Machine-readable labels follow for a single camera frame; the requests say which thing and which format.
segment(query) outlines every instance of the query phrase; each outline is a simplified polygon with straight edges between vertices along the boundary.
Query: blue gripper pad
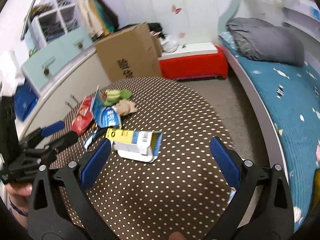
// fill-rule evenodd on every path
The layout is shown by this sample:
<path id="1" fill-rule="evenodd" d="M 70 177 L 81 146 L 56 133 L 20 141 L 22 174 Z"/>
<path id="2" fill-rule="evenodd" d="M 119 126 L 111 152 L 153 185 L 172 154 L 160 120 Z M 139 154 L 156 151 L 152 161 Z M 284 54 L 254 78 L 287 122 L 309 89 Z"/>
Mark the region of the blue gripper pad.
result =
<path id="1" fill-rule="evenodd" d="M 48 137 L 57 131 L 64 129 L 65 125 L 63 121 L 56 122 L 48 127 L 44 127 L 41 131 L 42 137 Z"/>
<path id="2" fill-rule="evenodd" d="M 92 188 L 103 166 L 106 164 L 111 153 L 111 143 L 105 140 L 96 150 L 81 172 L 81 188 Z"/>
<path id="3" fill-rule="evenodd" d="M 230 158 L 224 146 L 221 145 L 217 138 L 213 137 L 210 142 L 210 151 L 217 162 L 223 176 L 226 178 L 230 187 L 236 190 L 240 188 L 240 172 L 236 164 Z"/>

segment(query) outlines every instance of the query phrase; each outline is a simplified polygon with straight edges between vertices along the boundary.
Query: gray pillow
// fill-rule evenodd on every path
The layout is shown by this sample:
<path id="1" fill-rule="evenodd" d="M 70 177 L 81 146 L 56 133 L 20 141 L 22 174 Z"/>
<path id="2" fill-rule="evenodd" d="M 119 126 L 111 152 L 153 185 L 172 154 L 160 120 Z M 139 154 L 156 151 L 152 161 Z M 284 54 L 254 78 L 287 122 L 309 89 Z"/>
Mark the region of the gray pillow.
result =
<path id="1" fill-rule="evenodd" d="M 227 23 L 243 56 L 251 60 L 304 65 L 304 47 L 287 27 L 255 18 L 235 18 Z"/>

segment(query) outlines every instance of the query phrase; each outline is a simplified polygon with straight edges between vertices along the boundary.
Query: gray floor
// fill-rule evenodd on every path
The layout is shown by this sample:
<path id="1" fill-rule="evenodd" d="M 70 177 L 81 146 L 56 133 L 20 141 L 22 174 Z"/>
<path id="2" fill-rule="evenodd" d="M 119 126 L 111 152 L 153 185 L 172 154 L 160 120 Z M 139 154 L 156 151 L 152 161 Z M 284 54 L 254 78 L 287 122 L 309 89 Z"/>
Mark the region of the gray floor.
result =
<path id="1" fill-rule="evenodd" d="M 229 129 L 234 148 L 242 158 L 250 159 L 259 166 L 269 167 L 267 149 L 258 120 L 232 69 L 225 80 L 201 79 L 182 83 L 197 91 L 214 107 L 224 126 Z M 257 188 L 240 225 L 249 222 L 260 192 L 261 188 Z"/>

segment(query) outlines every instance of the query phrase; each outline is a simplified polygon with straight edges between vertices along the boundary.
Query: polka dot tablecloth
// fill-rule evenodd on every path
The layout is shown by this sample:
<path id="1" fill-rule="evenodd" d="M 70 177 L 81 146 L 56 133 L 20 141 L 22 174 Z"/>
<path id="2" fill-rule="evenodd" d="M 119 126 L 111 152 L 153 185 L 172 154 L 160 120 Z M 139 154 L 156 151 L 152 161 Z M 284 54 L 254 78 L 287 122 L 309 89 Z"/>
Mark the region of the polka dot tablecloth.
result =
<path id="1" fill-rule="evenodd" d="M 232 147 L 219 115 L 195 91 L 172 80 L 132 78 L 107 88 L 129 89 L 137 103 L 138 112 L 123 118 L 123 129 L 164 134 L 153 163 L 111 153 L 95 186 L 87 191 L 92 205 L 120 239 L 162 240 L 175 231 L 187 239 L 202 239 L 224 212 L 230 194 L 209 150 L 215 135 Z M 66 116 L 66 128 L 54 139 L 71 130 L 76 111 Z M 90 129 L 60 153 L 51 168 L 78 161 L 92 132 Z M 82 225 L 64 189 L 61 192 L 73 222 Z"/>

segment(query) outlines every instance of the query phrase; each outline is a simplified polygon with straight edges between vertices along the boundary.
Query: bed frame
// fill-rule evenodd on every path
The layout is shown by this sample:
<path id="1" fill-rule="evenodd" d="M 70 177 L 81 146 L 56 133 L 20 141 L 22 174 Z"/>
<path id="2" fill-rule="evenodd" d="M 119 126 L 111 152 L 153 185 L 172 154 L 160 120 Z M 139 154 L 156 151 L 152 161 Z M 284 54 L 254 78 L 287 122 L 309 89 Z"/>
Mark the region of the bed frame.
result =
<path id="1" fill-rule="evenodd" d="M 272 167 L 275 164 L 280 164 L 284 169 L 287 181 L 289 181 L 283 149 L 278 137 L 278 133 L 275 129 L 275 126 L 266 106 L 264 105 L 251 79 L 244 71 L 242 66 L 239 64 L 236 57 L 222 44 L 222 42 L 220 42 L 220 48 L 222 48 L 223 53 L 227 58 L 230 66 L 232 67 L 232 69 L 236 73 L 236 76 L 241 82 L 241 85 L 244 88 L 244 91 L 247 94 L 252 108 L 257 116 L 263 134 L 263 138 L 267 147 L 270 167 Z"/>

